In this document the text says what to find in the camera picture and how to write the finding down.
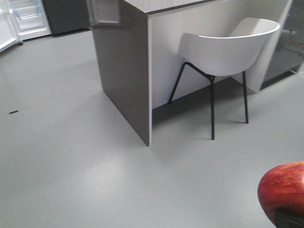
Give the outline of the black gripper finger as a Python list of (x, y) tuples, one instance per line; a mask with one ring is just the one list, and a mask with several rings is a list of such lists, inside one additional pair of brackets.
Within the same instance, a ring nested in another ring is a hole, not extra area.
[(277, 209), (274, 215), (276, 228), (304, 228), (304, 215)]

